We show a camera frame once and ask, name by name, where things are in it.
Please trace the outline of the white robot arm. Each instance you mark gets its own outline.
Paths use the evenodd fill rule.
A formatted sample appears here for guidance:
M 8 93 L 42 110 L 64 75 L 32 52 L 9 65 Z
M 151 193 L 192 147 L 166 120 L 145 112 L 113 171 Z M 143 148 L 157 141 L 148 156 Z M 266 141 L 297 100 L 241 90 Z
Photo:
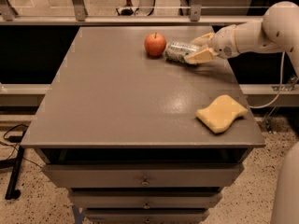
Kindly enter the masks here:
M 223 27 L 196 37 L 191 44 L 199 49 L 184 57 L 189 64 L 211 62 L 215 57 L 234 58 L 247 52 L 286 52 L 299 76 L 299 6 L 289 1 L 276 3 L 260 21 Z

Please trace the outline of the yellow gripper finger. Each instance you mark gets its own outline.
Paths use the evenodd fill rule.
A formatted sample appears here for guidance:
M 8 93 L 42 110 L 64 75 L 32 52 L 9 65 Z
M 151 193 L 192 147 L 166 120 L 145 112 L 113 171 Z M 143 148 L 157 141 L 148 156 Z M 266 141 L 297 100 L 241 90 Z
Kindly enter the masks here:
M 204 48 L 186 55 L 184 60 L 188 64 L 208 63 L 216 56 L 218 56 L 218 53 L 213 48 Z
M 207 45 L 210 47 L 214 34 L 215 34 L 214 32 L 210 32 L 205 35 L 198 36 L 194 40 L 192 40 L 191 43 L 194 44 L 195 46 L 202 47 L 204 45 Z

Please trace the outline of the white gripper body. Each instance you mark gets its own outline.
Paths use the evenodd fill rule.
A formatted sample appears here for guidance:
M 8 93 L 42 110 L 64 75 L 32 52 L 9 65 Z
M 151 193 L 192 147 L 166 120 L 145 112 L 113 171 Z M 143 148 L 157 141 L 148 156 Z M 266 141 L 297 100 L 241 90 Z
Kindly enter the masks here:
M 221 28 L 213 35 L 211 45 L 219 57 L 230 59 L 239 55 L 235 41 L 235 32 L 236 26 L 233 24 Z

